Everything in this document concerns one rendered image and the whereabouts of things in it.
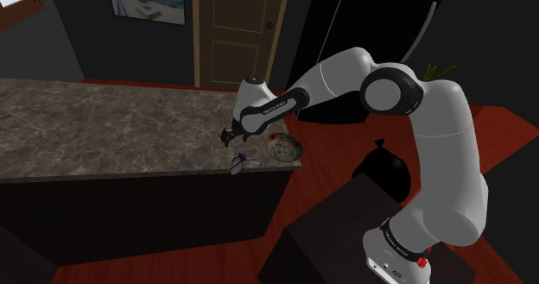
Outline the patterned ceramic bowl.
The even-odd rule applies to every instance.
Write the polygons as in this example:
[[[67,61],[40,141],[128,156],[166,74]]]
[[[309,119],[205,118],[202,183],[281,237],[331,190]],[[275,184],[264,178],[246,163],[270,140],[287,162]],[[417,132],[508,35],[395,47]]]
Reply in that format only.
[[[304,148],[299,140],[287,133],[273,133],[268,136],[266,151],[269,155],[283,162],[299,160]]]

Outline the brown panelled door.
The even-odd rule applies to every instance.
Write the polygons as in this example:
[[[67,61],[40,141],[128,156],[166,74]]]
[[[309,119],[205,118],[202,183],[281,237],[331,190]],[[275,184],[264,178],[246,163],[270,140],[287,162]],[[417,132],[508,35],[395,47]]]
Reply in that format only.
[[[288,0],[193,0],[194,85],[236,90],[270,80]]]

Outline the dark kitchen counter cabinet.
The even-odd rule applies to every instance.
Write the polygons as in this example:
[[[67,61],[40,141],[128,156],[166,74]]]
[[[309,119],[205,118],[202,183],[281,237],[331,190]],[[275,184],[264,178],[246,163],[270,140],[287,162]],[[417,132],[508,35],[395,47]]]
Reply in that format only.
[[[265,234],[291,171],[0,184],[0,226],[57,266]]]

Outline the dark robot stand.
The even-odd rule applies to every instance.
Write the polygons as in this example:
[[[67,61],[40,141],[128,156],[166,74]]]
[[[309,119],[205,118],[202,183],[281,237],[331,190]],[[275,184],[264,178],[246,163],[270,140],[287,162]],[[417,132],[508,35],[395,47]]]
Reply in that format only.
[[[398,204],[360,174],[287,226],[269,254],[261,284],[386,284],[367,264],[363,236],[385,220],[399,243],[430,248],[429,284],[473,284],[476,272],[425,228],[422,210]]]

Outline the black garbage bag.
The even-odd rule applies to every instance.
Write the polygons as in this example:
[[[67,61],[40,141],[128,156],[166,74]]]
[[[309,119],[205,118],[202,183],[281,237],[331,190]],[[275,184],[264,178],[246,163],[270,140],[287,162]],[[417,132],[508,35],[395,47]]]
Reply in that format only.
[[[384,139],[375,141],[377,147],[365,156],[352,172],[352,178],[365,174],[397,203],[410,194],[411,176],[404,161],[384,147]]]

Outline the green potted plant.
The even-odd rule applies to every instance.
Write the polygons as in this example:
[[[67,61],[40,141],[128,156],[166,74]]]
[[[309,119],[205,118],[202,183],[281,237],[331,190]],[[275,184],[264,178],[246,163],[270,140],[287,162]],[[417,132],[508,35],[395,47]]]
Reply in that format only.
[[[437,67],[438,67],[437,65],[434,65],[434,66],[428,65],[428,68],[426,69],[425,73],[423,74],[422,81],[423,82],[430,82],[432,80],[437,80],[441,76],[443,76],[444,74],[446,74],[446,73],[450,72],[451,70],[453,70],[454,68],[456,68],[456,66],[450,66],[449,68],[446,68],[443,71],[437,73],[436,72]]]

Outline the framed landscape wall picture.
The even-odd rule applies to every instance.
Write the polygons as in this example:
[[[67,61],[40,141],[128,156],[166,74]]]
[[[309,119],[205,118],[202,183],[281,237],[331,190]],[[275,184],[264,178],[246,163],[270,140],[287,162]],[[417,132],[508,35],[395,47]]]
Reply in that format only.
[[[115,16],[185,25],[184,0],[111,0]]]

